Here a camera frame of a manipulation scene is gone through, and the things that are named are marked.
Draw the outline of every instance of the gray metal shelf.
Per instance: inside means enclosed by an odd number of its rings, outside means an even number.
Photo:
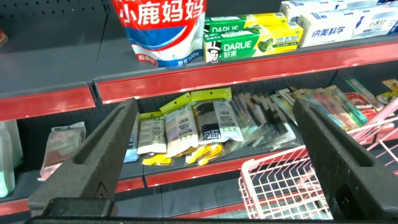
[[[3,27],[0,98],[89,85],[106,14],[16,21]]]

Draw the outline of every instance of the white bottle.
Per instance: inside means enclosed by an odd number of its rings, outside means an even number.
[[[18,124],[16,120],[5,121],[6,128],[11,137],[12,161],[14,168],[22,163],[23,153],[21,138],[19,137]]]
[[[0,197],[7,196],[14,189],[15,177],[11,137],[5,122],[0,122]]]

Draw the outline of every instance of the darlie toothpaste box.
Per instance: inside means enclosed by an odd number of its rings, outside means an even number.
[[[296,23],[205,34],[205,61],[217,63],[293,51],[303,29]]]
[[[392,4],[304,14],[298,21],[304,28],[300,46],[391,34],[397,29],[397,20],[398,7]]]
[[[112,0],[137,59],[159,67],[203,55],[206,0]]]
[[[207,17],[205,18],[205,33],[241,30],[256,25],[281,25],[286,22],[286,17],[280,12],[239,16]]]
[[[335,9],[375,6],[385,0],[301,0],[282,1],[279,12],[283,13],[288,22],[297,22],[302,14],[323,12]]]

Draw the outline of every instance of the shopping basket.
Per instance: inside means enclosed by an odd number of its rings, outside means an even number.
[[[398,158],[385,141],[398,133],[398,116],[385,119],[398,108],[398,99],[378,112],[363,127],[348,131],[376,158],[398,175]],[[295,147],[262,159],[246,161],[238,180],[249,218],[333,219],[305,146]]]

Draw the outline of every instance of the white package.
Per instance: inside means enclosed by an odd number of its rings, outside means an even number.
[[[139,124],[139,140],[138,150],[139,155],[154,152],[166,153],[166,141],[164,138],[164,117],[156,117],[152,119],[145,119]]]
[[[78,149],[85,138],[86,127],[83,121],[52,128],[45,147],[43,165],[40,170],[41,178],[37,180],[47,180]]]
[[[393,33],[397,20],[398,7],[388,4],[303,14],[298,20],[304,28],[299,45],[308,47]]]
[[[6,124],[0,122],[0,198],[7,196],[14,189],[11,136],[7,131]]]
[[[282,1],[279,11],[287,17],[288,22],[298,22],[299,17],[305,13],[375,6],[379,2],[384,2],[384,0]]]
[[[176,156],[190,147],[198,147],[198,132],[191,105],[165,115],[167,133],[166,157]]]

